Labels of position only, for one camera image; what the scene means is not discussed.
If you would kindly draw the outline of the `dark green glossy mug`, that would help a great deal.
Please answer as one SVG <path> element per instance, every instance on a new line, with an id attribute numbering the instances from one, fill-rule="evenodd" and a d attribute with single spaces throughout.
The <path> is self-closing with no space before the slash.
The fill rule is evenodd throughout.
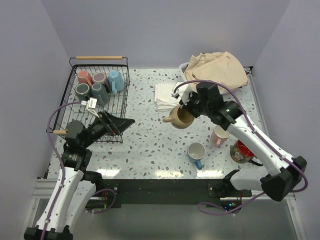
<path id="1" fill-rule="evenodd" d="M 75 87 L 75 95 L 79 101 L 88 101 L 91 97 L 91 88 L 87 83 L 80 83 Z"/>

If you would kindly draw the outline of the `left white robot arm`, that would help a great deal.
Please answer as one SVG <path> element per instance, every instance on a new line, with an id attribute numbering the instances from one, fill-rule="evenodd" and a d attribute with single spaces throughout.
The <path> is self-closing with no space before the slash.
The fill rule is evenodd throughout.
<path id="1" fill-rule="evenodd" d="M 35 227 L 25 230 L 24 239 L 73 239 L 73 226 L 87 202 L 104 191 L 102 175 L 87 170 L 92 157 L 89 146 L 104 135 L 122 135 L 134 123 L 132 118 L 116 117 L 107 111 L 100 111 L 89 126 L 79 120 L 67 124 L 57 182 L 43 214 Z"/>

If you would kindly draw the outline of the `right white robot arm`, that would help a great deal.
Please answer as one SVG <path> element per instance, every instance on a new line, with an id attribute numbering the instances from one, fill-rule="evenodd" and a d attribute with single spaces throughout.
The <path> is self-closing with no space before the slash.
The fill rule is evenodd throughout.
<path id="1" fill-rule="evenodd" d="M 251 178 L 236 171 L 223 183 L 223 192 L 230 197 L 241 190 L 262 191 L 272 200 L 280 202 L 288 193 L 304 191 L 308 185 L 305 175 L 307 161 L 292 156 L 274 143 L 249 118 L 239 99 L 225 101 L 220 94 L 221 84 L 209 80 L 196 80 L 196 90 L 189 82 L 177 85 L 172 93 L 180 99 L 180 107 L 194 118 L 208 117 L 211 122 L 242 142 L 262 163 L 267 175 Z"/>

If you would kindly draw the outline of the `grey green faceted mug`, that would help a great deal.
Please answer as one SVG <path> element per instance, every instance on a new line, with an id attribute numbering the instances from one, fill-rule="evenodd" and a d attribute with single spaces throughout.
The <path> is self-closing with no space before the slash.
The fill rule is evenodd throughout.
<path id="1" fill-rule="evenodd" d="M 97 99 L 101 106 L 105 106 L 110 99 L 105 86 L 99 82 L 96 82 L 91 86 L 91 94 Z"/>

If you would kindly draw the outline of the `salmon pink mug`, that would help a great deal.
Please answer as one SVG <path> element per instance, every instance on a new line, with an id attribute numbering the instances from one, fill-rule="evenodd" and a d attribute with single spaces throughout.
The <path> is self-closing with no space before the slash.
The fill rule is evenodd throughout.
<path id="1" fill-rule="evenodd" d="M 92 76 L 86 70 L 77 73 L 77 80 L 79 84 L 88 84 L 90 87 L 93 84 Z"/>

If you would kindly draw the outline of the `pale pink mug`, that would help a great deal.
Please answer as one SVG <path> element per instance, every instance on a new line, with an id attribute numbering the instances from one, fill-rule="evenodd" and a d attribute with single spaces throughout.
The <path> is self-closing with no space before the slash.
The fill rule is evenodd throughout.
<path id="1" fill-rule="evenodd" d="M 211 134 L 211 140 L 215 147 L 219 147 L 221 144 L 223 144 L 231 134 L 224 130 L 221 126 L 216 125 L 213 129 L 213 132 Z"/>

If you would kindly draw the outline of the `light blue faceted mug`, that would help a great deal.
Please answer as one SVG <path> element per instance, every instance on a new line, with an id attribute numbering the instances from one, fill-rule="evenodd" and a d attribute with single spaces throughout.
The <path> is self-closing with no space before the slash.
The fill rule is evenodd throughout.
<path id="1" fill-rule="evenodd" d="M 125 82 L 121 73 L 117 70 L 111 70 L 108 73 L 108 82 L 112 93 L 115 95 L 125 88 Z"/>

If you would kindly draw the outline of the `tan glazed round mug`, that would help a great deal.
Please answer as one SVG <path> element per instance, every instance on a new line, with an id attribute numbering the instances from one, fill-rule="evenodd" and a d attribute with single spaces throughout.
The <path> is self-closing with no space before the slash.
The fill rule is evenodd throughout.
<path id="1" fill-rule="evenodd" d="M 170 123 L 177 129 L 186 129 L 188 128 L 193 122 L 195 117 L 190 114 L 187 110 L 182 109 L 182 107 L 175 106 L 169 113 L 168 116 L 164 117 L 162 121 L 164 123 Z"/>

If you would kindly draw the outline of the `purple mug black handle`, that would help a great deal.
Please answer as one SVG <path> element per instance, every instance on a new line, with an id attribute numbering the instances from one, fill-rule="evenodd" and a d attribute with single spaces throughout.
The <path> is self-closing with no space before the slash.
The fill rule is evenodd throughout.
<path id="1" fill-rule="evenodd" d="M 92 76 L 92 81 L 94 83 L 100 83 L 100 84 L 104 84 L 107 85 L 107 75 L 104 72 L 97 72 Z"/>

